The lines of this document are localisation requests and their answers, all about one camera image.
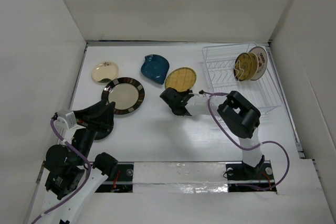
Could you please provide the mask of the black round dish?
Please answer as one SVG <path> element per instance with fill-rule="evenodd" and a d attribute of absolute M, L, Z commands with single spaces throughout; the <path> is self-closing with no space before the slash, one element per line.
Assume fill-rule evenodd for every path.
<path fill-rule="evenodd" d="M 96 132 L 95 141 L 102 140 L 109 136 L 114 128 L 114 124 L 100 124 L 93 127 L 93 130 Z"/>

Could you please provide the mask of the woven bamboo plate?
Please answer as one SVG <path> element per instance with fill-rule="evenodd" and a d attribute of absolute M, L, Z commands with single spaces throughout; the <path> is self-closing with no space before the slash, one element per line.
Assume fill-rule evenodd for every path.
<path fill-rule="evenodd" d="M 172 71 L 165 80 L 165 88 L 173 88 L 178 92 L 190 90 L 196 83 L 196 72 L 189 67 L 181 67 Z"/>

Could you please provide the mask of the black rimmed striped plate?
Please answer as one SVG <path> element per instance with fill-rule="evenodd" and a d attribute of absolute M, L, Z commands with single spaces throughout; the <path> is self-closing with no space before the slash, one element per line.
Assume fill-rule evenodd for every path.
<path fill-rule="evenodd" d="M 110 81 L 101 94 L 101 100 L 106 101 L 106 105 L 115 103 L 115 115 L 126 115 L 134 112 L 143 103 L 144 98 L 144 86 L 138 80 L 130 77 Z"/>

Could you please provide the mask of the blue leaf shaped dish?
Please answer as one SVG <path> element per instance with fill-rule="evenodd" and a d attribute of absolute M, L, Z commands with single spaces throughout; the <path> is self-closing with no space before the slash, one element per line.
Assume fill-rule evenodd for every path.
<path fill-rule="evenodd" d="M 165 82 L 170 64 L 166 58 L 161 55 L 151 54 L 144 57 L 144 63 L 141 66 L 141 73 L 158 84 Z"/>

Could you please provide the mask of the cream plate with floral print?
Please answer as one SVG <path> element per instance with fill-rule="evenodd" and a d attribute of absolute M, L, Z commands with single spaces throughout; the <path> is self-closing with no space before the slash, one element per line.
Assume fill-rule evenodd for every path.
<path fill-rule="evenodd" d="M 97 64 L 92 72 L 91 77 L 95 82 L 109 82 L 118 77 L 119 67 L 112 61 L 104 61 Z"/>

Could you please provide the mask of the gold and black plate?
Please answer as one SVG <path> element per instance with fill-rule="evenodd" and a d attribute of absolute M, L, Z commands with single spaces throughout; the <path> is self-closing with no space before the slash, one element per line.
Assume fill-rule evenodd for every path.
<path fill-rule="evenodd" d="M 240 54 L 234 65 L 234 77 L 238 81 L 245 81 L 251 73 L 252 59 L 248 53 Z"/>

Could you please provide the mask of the cream plate with red marks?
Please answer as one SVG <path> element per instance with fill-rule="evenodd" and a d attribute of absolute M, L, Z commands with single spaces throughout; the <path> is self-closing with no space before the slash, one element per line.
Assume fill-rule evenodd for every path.
<path fill-rule="evenodd" d="M 251 80 L 255 76 L 255 74 L 257 73 L 259 60 L 258 60 L 258 57 L 256 56 L 255 53 L 249 52 L 248 54 L 251 57 L 251 71 L 250 71 L 250 75 L 249 75 L 249 80 Z"/>

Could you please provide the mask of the white plate with red characters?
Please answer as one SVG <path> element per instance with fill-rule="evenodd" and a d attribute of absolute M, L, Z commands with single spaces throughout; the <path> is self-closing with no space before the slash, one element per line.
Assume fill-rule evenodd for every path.
<path fill-rule="evenodd" d="M 252 81 L 256 81 L 260 79 L 265 71 L 267 70 L 267 64 L 268 64 L 268 58 L 266 50 L 263 47 L 256 46 L 252 48 L 249 52 L 254 53 L 257 56 L 258 59 L 258 69 L 254 77 L 252 78 Z"/>

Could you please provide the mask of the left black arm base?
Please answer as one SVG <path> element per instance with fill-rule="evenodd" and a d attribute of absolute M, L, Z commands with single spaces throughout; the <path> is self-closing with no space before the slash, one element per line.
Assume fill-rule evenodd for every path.
<path fill-rule="evenodd" d="M 103 182 L 97 193 L 131 193 L 133 191 L 134 163 L 119 163 L 117 171 Z"/>

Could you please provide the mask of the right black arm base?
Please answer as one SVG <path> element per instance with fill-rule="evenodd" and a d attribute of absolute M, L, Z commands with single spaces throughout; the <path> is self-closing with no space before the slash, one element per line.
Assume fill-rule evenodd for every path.
<path fill-rule="evenodd" d="M 265 161 L 256 172 L 244 168 L 242 162 L 226 163 L 225 167 L 223 177 L 227 179 L 229 193 L 277 191 L 270 161 Z"/>

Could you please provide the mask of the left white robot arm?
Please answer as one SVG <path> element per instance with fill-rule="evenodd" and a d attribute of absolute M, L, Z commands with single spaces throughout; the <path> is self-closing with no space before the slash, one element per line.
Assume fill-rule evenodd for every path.
<path fill-rule="evenodd" d="M 103 152 L 93 163 L 88 155 L 101 133 L 109 135 L 114 126 L 115 102 L 101 100 L 78 111 L 61 110 L 50 126 L 60 140 L 45 156 L 49 174 L 45 183 L 45 210 L 34 223 L 76 223 L 89 198 L 106 180 L 117 175 L 118 161 Z"/>

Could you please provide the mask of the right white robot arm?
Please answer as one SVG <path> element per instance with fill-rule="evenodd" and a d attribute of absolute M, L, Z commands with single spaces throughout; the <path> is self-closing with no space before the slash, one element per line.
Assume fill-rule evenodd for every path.
<path fill-rule="evenodd" d="M 241 93 L 209 93 L 203 90 L 177 91 L 167 88 L 160 98 L 177 116 L 210 115 L 215 123 L 223 129 L 217 118 L 221 118 L 230 132 L 239 142 L 231 140 L 242 151 L 243 174 L 255 178 L 261 173 L 265 157 L 260 149 L 258 137 L 260 111 Z"/>

